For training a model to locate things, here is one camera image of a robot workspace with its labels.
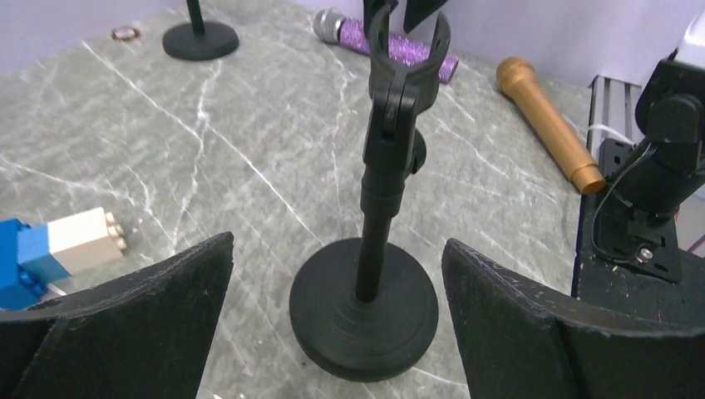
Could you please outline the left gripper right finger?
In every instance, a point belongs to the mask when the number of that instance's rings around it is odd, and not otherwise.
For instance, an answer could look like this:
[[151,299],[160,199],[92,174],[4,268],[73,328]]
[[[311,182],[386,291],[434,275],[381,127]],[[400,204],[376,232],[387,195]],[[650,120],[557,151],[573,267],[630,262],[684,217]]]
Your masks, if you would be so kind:
[[579,301],[457,239],[442,276],[473,398],[701,398],[704,330]]

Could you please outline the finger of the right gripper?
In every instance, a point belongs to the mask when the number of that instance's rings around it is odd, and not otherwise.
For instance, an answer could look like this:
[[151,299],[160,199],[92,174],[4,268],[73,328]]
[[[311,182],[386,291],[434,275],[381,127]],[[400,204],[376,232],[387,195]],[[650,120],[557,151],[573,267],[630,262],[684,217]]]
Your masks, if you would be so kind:
[[412,32],[419,24],[439,11],[447,0],[406,0],[403,30]]

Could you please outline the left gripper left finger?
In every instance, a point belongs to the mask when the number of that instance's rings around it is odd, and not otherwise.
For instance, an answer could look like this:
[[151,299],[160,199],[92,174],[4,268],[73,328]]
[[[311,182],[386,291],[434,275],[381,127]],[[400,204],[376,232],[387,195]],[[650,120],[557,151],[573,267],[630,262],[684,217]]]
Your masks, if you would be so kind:
[[2,312],[2,397],[196,397],[233,249],[223,232],[94,288]]

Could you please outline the gold microphone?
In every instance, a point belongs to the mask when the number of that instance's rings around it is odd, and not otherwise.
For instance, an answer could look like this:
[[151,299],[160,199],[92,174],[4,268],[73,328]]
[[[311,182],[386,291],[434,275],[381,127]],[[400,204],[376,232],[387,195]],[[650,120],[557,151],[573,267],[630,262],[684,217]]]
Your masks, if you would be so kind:
[[520,57],[508,57],[495,75],[500,92],[518,106],[564,177],[582,195],[603,189],[606,180],[597,161],[545,93],[534,67]]

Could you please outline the black round mic stand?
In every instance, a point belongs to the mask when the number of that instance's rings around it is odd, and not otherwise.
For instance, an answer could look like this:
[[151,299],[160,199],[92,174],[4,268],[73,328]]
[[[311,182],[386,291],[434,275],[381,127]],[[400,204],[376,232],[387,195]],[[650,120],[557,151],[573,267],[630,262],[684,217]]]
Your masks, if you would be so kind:
[[363,151],[362,234],[321,248],[301,267],[289,296],[299,346],[312,362],[351,382],[380,382],[417,363],[435,336],[438,301],[421,264],[388,241],[405,181],[423,167],[417,117],[435,102],[451,29],[436,20],[428,58],[392,59],[389,1],[365,4],[372,108]]
[[239,48],[239,37],[229,25],[205,21],[199,0],[187,0],[190,22],[175,25],[162,37],[165,53],[173,58],[201,62],[228,56]]

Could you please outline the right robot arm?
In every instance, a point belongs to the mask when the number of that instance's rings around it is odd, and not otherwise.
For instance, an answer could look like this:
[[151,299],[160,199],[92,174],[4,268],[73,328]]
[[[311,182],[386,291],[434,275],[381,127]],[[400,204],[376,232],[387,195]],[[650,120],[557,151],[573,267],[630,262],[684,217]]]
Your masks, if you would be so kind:
[[614,140],[604,126],[576,129],[535,69],[510,57],[489,65],[458,104],[472,129],[432,155],[436,181],[472,163],[464,182],[481,194],[482,238],[502,229],[527,242],[517,264],[549,286],[581,288],[605,274],[681,285],[704,271],[679,248],[680,204],[704,183],[704,69],[678,54],[661,60],[635,106],[641,140]]

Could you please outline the blue and white toy block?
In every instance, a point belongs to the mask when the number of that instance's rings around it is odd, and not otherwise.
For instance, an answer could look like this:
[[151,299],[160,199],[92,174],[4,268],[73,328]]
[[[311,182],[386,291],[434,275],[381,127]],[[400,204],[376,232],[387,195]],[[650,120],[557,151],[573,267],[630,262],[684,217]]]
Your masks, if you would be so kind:
[[120,258],[125,231],[102,207],[30,225],[1,222],[1,309],[20,310],[41,301],[47,286]]

